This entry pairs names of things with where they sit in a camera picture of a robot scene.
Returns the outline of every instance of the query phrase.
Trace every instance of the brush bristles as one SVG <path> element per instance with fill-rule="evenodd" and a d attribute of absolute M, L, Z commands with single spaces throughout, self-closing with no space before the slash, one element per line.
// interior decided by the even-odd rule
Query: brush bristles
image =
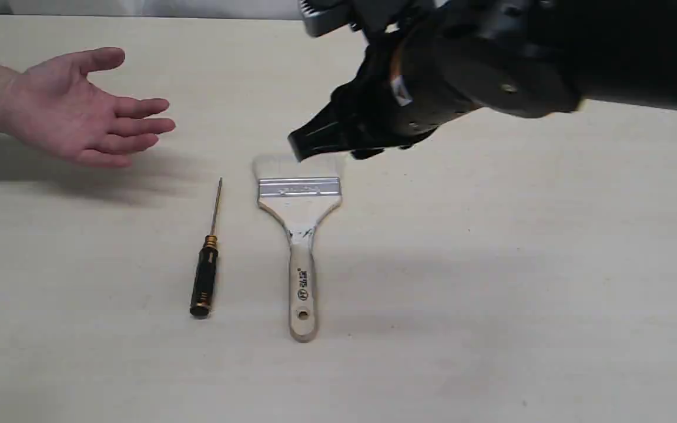
<path fill-rule="evenodd" d="M 345 155 L 312 156 L 299 163 L 293 155 L 261 155 L 253 160 L 257 179 L 267 177 L 341 177 Z"/>

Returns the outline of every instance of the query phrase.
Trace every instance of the black screwdriver handle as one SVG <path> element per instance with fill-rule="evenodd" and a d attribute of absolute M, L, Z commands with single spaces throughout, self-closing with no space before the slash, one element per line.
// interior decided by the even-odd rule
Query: black screwdriver handle
<path fill-rule="evenodd" d="M 217 260 L 217 239 L 215 236 L 206 236 L 205 245 L 198 257 L 195 286 L 190 301 L 190 314 L 195 318 L 207 318 L 210 315 L 216 285 Z"/>

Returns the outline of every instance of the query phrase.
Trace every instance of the finger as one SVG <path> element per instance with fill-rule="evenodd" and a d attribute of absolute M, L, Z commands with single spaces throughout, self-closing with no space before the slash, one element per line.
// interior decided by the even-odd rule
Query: finger
<path fill-rule="evenodd" d="M 67 57 L 80 68 L 81 74 L 88 75 L 89 72 L 118 68 L 124 63 L 125 54 L 121 48 L 105 46 L 96 50 L 71 53 Z"/>
<path fill-rule="evenodd" d="M 120 168 L 131 164 L 128 156 L 113 156 L 96 150 L 83 150 L 75 158 L 75 162 L 85 166 Z"/>
<path fill-rule="evenodd" d="M 157 115 L 169 108 L 166 99 L 137 100 L 132 97 L 119 97 L 116 99 L 116 117 L 142 119 Z"/>
<path fill-rule="evenodd" d="M 154 134 L 129 137 L 110 135 L 104 137 L 94 149 L 108 155 L 129 155 L 144 152 L 156 145 L 156 142 L 158 142 L 158 136 Z"/>
<path fill-rule="evenodd" d="M 142 134 L 162 134 L 175 128 L 171 119 L 130 119 L 117 118 L 111 124 L 109 132 L 118 136 L 139 136 Z"/>

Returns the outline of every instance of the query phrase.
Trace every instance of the hand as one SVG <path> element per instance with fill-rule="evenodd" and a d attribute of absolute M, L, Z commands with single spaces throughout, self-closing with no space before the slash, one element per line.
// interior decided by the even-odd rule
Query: hand
<path fill-rule="evenodd" d="M 65 54 L 16 74 L 2 97 L 5 131 L 27 145 L 73 163 L 129 166 L 129 155 L 147 150 L 171 119 L 148 119 L 164 112 L 164 99 L 112 96 L 87 79 L 89 72 L 124 62 L 119 48 Z"/>

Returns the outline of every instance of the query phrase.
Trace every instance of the white table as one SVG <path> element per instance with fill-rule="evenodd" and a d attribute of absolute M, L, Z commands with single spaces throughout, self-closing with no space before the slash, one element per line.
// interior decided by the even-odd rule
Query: white table
<path fill-rule="evenodd" d="M 349 163 L 302 345 L 250 160 L 288 152 L 362 37 L 0 16 L 17 69 L 104 45 L 128 59 L 94 81 L 167 97 L 178 129 L 121 172 L 0 137 L 0 422 L 677 421 L 677 112 L 477 112 Z M 219 176 L 215 313 L 193 321 Z"/>

